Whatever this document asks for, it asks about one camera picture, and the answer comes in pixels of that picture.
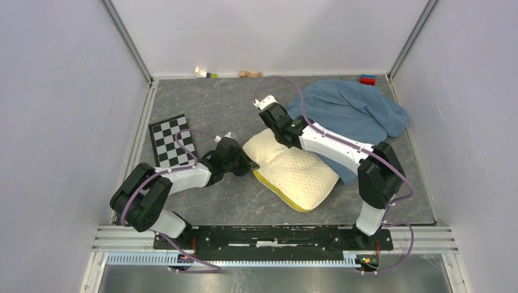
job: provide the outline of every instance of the blue blanket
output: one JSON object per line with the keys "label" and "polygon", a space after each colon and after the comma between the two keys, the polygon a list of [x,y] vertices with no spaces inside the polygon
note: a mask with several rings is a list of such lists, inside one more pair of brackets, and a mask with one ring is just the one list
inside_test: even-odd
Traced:
{"label": "blue blanket", "polygon": [[[387,135],[400,135],[408,124],[406,111],[370,85],[326,79],[303,89],[302,94],[308,118],[328,130],[359,142],[376,145],[386,139]],[[301,97],[290,102],[286,109],[291,118],[302,115]],[[345,184],[356,178],[343,165],[324,156],[320,158]]]}

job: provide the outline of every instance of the white pillow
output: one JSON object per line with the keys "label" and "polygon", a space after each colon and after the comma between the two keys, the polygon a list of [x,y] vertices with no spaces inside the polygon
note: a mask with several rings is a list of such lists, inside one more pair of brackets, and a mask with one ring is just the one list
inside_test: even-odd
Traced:
{"label": "white pillow", "polygon": [[254,170],[257,180],[299,212],[315,209],[338,181],[315,153],[281,145],[270,129],[253,136],[243,150],[260,166]]}

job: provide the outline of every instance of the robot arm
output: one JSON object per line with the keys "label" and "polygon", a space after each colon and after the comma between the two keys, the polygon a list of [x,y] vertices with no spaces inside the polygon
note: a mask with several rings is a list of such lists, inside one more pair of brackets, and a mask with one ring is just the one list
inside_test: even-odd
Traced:
{"label": "robot arm", "polygon": [[[226,173],[243,176],[255,168],[258,165],[250,160],[236,140],[223,137],[216,149],[206,153],[193,168],[166,173],[151,180],[143,189],[147,193],[139,192],[129,206],[125,220],[138,232],[151,229],[176,238],[188,224],[178,214],[163,209],[170,194],[211,186]],[[110,207],[122,214],[137,188],[152,174],[164,170],[167,168],[153,168],[147,163],[137,165],[112,197]]]}
{"label": "robot arm", "polygon": [[[328,131],[318,123],[313,123],[324,132],[322,135],[310,127],[303,116],[291,119],[284,107],[273,96],[267,96],[262,101],[255,100],[254,106],[259,109],[259,116],[266,126],[274,132],[278,143],[286,145],[288,148],[295,146],[321,154],[344,165],[358,175],[359,193],[363,204],[354,228],[364,236],[376,234],[389,201],[403,182],[386,166],[360,150],[376,153],[404,174],[391,146],[385,142],[380,142],[376,146],[357,142]],[[355,144],[360,150],[331,139],[326,134]]]}

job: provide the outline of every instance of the red and blue box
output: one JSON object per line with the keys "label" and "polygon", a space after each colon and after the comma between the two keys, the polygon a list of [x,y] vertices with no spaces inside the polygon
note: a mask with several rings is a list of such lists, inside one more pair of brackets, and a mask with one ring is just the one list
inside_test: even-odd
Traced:
{"label": "red and blue box", "polygon": [[360,83],[366,85],[375,85],[376,77],[374,75],[362,74],[360,75]]}

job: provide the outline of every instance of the black metal base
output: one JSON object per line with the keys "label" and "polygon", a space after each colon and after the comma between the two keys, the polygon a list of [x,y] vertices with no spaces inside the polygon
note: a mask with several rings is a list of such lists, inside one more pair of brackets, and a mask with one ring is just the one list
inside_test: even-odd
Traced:
{"label": "black metal base", "polygon": [[[175,242],[207,261],[323,261],[343,260],[343,251],[393,250],[389,230],[379,230],[363,247],[356,232],[338,225],[304,226],[195,226]],[[174,249],[164,238],[154,249]]]}

